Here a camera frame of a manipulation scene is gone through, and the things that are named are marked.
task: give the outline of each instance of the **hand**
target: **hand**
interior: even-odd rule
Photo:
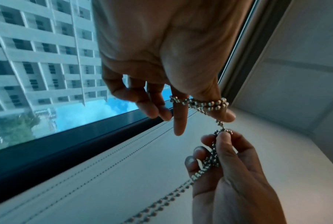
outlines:
[[[136,102],[150,118],[170,120],[161,95],[215,101],[225,64],[252,0],[93,0],[103,79],[116,98]],[[129,88],[122,82],[129,76]],[[174,131],[186,127],[187,106],[174,105]],[[230,110],[211,111],[225,122]]]
[[[209,147],[214,140],[215,135],[201,138]],[[221,167],[211,168],[193,185],[193,223],[285,224],[281,203],[267,182],[255,148],[238,132],[221,132],[216,151]],[[199,146],[186,158],[190,177],[200,169],[196,159],[202,161],[209,154]]]

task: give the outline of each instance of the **window glass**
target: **window glass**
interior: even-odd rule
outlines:
[[[101,78],[88,0],[2,2],[0,149],[137,109]],[[169,86],[162,95],[169,99]]]

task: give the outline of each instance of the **metal bead chain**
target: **metal bead chain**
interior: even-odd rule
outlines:
[[[170,96],[170,102],[172,103],[182,103],[183,105],[188,105],[192,109],[196,109],[198,112],[207,115],[206,111],[221,110],[227,108],[229,103],[225,98],[221,98],[218,101],[202,102],[195,99],[179,99],[177,97]],[[222,131],[226,131],[229,134],[233,134],[231,130],[225,129],[223,122],[215,120],[217,124],[221,127],[220,130],[214,132],[216,136]],[[191,176],[189,180],[181,184],[180,187],[176,188],[173,192],[167,194],[165,197],[157,200],[150,206],[146,207],[144,210],[138,212],[136,215],[122,222],[122,224],[127,223],[147,223],[152,217],[157,216],[157,214],[164,210],[164,207],[169,206],[171,202],[175,201],[177,197],[180,197],[181,193],[184,193],[190,188],[193,183],[198,180],[205,172],[210,170],[211,167],[219,167],[219,159],[217,156],[217,151],[215,149],[216,141],[212,142],[211,155],[202,161],[202,169]]]

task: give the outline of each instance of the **building facade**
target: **building facade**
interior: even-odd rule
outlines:
[[[90,4],[0,0],[0,116],[111,97]]]

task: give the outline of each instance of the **sky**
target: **sky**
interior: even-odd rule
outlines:
[[[165,100],[169,100],[171,89],[163,90],[162,95]],[[86,106],[77,103],[57,107],[55,119],[57,131],[76,128],[137,109],[135,103],[113,98],[108,99],[107,102],[105,100],[90,101],[86,103]]]

